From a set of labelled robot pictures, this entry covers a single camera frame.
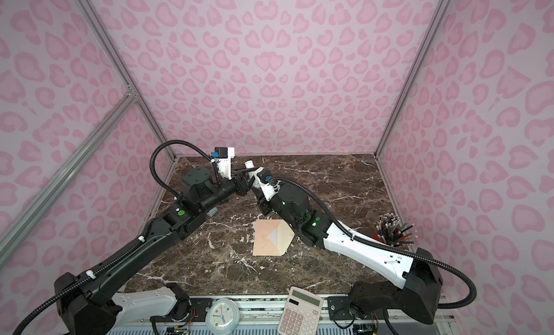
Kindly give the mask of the beige envelope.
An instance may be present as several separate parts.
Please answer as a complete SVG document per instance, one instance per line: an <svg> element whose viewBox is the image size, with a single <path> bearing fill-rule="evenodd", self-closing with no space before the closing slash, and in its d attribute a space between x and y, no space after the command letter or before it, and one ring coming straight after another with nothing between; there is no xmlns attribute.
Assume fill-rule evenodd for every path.
<svg viewBox="0 0 554 335"><path fill-rule="evenodd" d="M283 256L295 237L294 231L284 220L257 220L254 229L254 257Z"/></svg>

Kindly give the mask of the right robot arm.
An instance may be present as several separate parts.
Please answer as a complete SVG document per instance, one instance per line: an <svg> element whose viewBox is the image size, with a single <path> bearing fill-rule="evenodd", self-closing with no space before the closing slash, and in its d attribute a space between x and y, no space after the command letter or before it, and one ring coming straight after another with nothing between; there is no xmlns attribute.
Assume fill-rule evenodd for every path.
<svg viewBox="0 0 554 335"><path fill-rule="evenodd" d="M263 214L275 212L307 246L335 252L369 267L383 282L355 282L348 294L348 309L364 318L380 310L398 309L413 320L432 324L438 309L442 279L438 269L425 261L392 252L388 246L367 239L343 223L312 208L299 187L260 184L252 188Z"/></svg>

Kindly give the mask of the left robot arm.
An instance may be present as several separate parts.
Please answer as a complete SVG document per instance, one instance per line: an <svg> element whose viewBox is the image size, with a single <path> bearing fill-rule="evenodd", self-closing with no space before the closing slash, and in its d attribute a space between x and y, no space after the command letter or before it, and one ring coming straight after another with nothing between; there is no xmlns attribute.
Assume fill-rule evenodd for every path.
<svg viewBox="0 0 554 335"><path fill-rule="evenodd" d="M137 272L160 254L184 241L206 222L210 210L235 195L254 191L262 196L268 176L239 172L231 179L213 180L208 169L190 169L180 181L177 199L144 230L90 272L66 273L55 282L55 291L71 291L56 307L70 334L107 334L117 322L131 314L132 301L118 302L115 294Z"/></svg>

